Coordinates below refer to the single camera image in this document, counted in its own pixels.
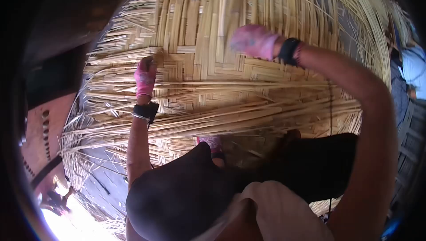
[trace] silver bracelet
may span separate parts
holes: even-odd
[[[138,117],[138,118],[140,118],[140,119],[146,120],[146,121],[149,121],[149,120],[150,120],[149,118],[143,117],[143,116],[141,116],[141,115],[139,115],[139,114],[136,114],[136,113],[134,113],[134,112],[132,112],[132,113],[131,113],[131,115],[133,115],[133,116],[135,116],[135,117]]]

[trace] bracelet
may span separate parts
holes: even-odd
[[[302,47],[305,45],[305,43],[300,42],[299,45],[296,47],[296,51],[293,54],[293,59],[296,61],[296,65],[300,65],[300,53],[302,50]]]
[[[297,38],[286,39],[281,46],[278,57],[283,59],[286,64],[297,66],[298,62],[294,58],[294,53],[300,43],[301,41]]]
[[[146,120],[146,121],[149,121],[149,120],[150,120],[149,118],[147,118],[147,117],[143,117],[143,116],[141,116],[141,115],[139,115],[139,114],[136,114],[136,113],[134,113],[134,112],[131,112],[130,114],[131,114],[131,115],[133,115],[133,116],[135,116],[135,117],[138,117],[138,118],[140,118],[140,119]]]

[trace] hand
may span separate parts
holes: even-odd
[[[144,57],[136,68],[134,77],[136,80],[136,98],[148,96],[152,98],[152,90],[156,81],[156,65],[153,63],[152,56]]]
[[[262,25],[248,24],[234,32],[231,39],[231,48],[248,56],[265,58],[271,61],[278,55],[274,48],[275,42],[279,37],[280,35],[269,32]]]

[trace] pink sandal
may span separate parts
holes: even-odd
[[[197,145],[200,142],[206,142],[210,146],[212,159],[219,158],[226,163],[225,153],[222,151],[220,136],[197,137]]]

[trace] woven bamboo wall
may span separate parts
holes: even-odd
[[[85,144],[64,151],[108,147],[125,157],[133,73],[142,57],[159,51],[164,58],[157,61],[152,100],[160,106],[149,131],[153,164],[185,154],[200,135],[232,133],[238,137],[225,138],[226,152],[258,157],[294,128],[308,138],[357,133],[360,107],[332,82],[279,60],[236,54],[228,44],[237,27],[263,24],[356,57],[389,84],[383,26],[392,7],[387,0],[129,1],[84,69],[85,109],[97,123],[73,131]]]

